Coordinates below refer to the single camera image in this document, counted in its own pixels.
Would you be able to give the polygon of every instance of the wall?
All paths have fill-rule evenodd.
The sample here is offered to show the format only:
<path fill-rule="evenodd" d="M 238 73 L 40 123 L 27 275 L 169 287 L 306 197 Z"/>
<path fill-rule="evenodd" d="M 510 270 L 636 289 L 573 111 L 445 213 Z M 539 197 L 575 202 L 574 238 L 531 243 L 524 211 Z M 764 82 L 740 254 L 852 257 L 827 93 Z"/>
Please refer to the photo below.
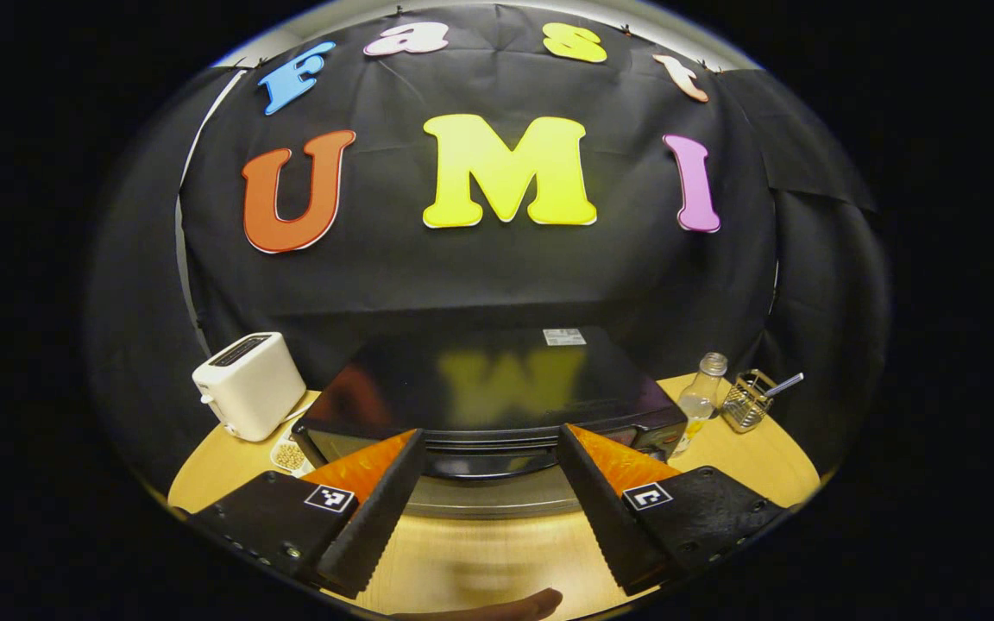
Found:
<path fill-rule="evenodd" d="M 293 32 L 284 28 L 276 28 L 245 42 L 243 46 L 237 47 L 229 54 L 225 54 L 224 58 L 213 63 L 213 66 L 257 66 L 260 63 L 260 58 L 271 59 L 273 56 L 297 46 L 301 40 L 303 39 Z"/>
<path fill-rule="evenodd" d="M 706 60 L 708 66 L 734 70 L 734 68 L 761 68 L 746 55 L 676 13 L 640 0 L 336 0 L 323 7 L 294 17 L 285 24 L 288 31 L 299 33 L 305 40 L 348 27 L 378 16 L 389 16 L 401 4 L 410 9 L 449 7 L 458 4 L 509 4 L 563 11 L 587 17 L 600 23 L 619 28 L 627 24 L 632 33 L 654 41 L 693 60 Z"/>

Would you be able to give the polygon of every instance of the utensil holder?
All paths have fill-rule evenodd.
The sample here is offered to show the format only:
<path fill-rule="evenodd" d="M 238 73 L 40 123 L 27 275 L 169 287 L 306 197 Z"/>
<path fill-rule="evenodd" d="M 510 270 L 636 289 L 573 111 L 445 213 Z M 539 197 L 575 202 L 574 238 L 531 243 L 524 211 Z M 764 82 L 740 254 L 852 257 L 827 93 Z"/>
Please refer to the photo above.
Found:
<path fill-rule="evenodd" d="M 734 378 L 734 386 L 723 400 L 720 413 L 735 433 L 746 433 L 762 422 L 773 405 L 773 398 L 765 393 L 773 386 L 776 386 L 774 381 L 757 369 L 743 371 Z"/>

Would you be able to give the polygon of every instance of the hand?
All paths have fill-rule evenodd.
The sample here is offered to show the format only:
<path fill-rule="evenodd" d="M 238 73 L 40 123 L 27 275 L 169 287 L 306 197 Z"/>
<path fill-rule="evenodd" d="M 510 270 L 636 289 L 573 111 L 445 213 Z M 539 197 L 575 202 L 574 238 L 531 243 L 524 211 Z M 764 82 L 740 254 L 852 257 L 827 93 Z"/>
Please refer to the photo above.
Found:
<path fill-rule="evenodd" d="M 563 603 L 563 594 L 555 589 L 544 589 L 507 604 L 483 605 L 469 610 L 450 612 L 406 612 L 391 614 L 401 621 L 539 621 L 555 613 Z"/>

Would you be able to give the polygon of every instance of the glass bottle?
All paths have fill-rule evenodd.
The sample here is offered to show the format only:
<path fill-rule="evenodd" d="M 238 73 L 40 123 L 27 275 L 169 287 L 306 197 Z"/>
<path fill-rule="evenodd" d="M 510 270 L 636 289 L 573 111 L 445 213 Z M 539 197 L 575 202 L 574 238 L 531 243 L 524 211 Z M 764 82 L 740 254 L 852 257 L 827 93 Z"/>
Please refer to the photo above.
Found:
<path fill-rule="evenodd" d="M 682 439 L 677 441 L 677 448 L 674 448 L 674 455 L 689 448 L 693 441 L 693 436 L 701 431 L 703 424 L 713 416 L 715 412 L 715 390 L 719 388 L 720 379 L 727 373 L 727 357 L 709 351 L 701 359 L 701 371 L 688 388 L 682 391 L 677 398 L 677 405 L 685 416 L 689 419 L 685 427 Z"/>

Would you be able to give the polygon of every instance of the yellow letter m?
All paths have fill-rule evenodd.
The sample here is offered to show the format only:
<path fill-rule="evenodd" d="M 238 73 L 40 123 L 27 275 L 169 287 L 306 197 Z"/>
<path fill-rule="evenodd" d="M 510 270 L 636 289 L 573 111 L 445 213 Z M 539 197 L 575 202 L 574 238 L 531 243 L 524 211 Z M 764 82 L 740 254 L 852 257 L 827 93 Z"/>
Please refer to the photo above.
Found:
<path fill-rule="evenodd" d="M 435 203 L 425 209 L 434 229 L 473 227 L 484 210 L 470 200 L 470 176 L 503 223 L 520 209 L 532 178 L 536 200 L 528 216 L 540 224 L 596 223 L 596 208 L 585 198 L 577 142 L 585 135 L 579 122 L 541 116 L 509 150 L 485 119 L 450 114 L 429 119 L 425 131 L 437 137 Z"/>

